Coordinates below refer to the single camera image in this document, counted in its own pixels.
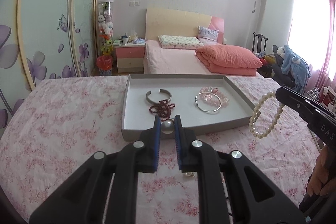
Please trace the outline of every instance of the clear cylinder of stuffed toys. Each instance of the clear cylinder of stuffed toys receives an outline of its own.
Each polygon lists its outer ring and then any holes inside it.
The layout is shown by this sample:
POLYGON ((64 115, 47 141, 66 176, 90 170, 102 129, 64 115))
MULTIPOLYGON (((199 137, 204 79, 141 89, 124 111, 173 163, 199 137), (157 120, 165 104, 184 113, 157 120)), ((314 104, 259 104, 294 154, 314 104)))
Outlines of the clear cylinder of stuffed toys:
POLYGON ((99 56, 112 55, 113 51, 113 0, 98 2, 98 48, 99 56))

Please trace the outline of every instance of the drawer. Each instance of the drawer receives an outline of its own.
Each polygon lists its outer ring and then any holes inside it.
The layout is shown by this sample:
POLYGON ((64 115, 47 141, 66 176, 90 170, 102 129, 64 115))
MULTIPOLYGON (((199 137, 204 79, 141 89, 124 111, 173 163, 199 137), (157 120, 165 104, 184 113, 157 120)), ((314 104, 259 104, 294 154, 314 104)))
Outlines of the drawer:
POLYGON ((143 58, 117 58, 118 69, 143 68, 143 58))
POLYGON ((140 58, 144 57, 144 47, 122 47, 116 48, 117 58, 140 58))

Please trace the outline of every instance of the silver bangle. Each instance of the silver bangle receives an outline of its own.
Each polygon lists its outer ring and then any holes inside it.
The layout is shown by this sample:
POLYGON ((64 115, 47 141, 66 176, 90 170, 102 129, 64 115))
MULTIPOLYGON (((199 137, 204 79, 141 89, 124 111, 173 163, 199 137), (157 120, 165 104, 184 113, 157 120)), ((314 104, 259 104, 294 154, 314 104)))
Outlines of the silver bangle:
MULTIPOLYGON (((171 101, 171 93, 170 93, 168 90, 164 90, 164 89, 160 89, 160 92, 169 95, 168 102, 170 103, 170 101, 171 101)), ((160 104, 160 103, 154 102, 154 101, 152 101, 151 99, 149 99, 148 96, 149 96, 150 94, 151 94, 151 91, 149 91, 149 92, 146 93, 146 100, 147 100, 149 103, 151 103, 152 105, 158 105, 158 104, 160 104)))
POLYGON ((216 111, 218 111, 222 107, 222 100, 216 94, 213 94, 212 92, 200 92, 199 94, 197 94, 197 96, 195 98, 195 103, 196 103, 196 106, 200 110, 202 110, 203 112, 216 112, 216 111), (201 94, 210 94, 210 95, 213 95, 213 96, 217 97, 218 100, 219 100, 219 102, 220 102, 220 106, 217 109, 215 109, 215 110, 205 110, 205 109, 200 108, 199 105, 198 105, 198 102, 197 102, 197 97, 200 96, 201 94))

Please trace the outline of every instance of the headboard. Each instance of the headboard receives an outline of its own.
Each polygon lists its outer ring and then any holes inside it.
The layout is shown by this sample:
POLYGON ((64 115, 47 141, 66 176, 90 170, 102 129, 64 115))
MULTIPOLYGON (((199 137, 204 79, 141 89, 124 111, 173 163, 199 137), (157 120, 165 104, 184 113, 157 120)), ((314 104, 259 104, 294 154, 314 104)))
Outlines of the headboard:
POLYGON ((219 30, 218 43, 223 43, 224 20, 199 13, 147 8, 146 40, 158 40, 159 35, 198 37, 198 26, 219 30))

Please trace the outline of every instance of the curtain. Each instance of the curtain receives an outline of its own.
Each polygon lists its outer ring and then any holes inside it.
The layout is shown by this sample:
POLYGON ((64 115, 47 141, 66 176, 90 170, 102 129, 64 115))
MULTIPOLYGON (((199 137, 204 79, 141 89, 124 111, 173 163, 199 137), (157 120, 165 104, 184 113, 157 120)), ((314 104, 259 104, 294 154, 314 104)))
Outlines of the curtain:
POLYGON ((336 0, 295 0, 288 45, 309 65, 306 90, 336 87, 336 0))

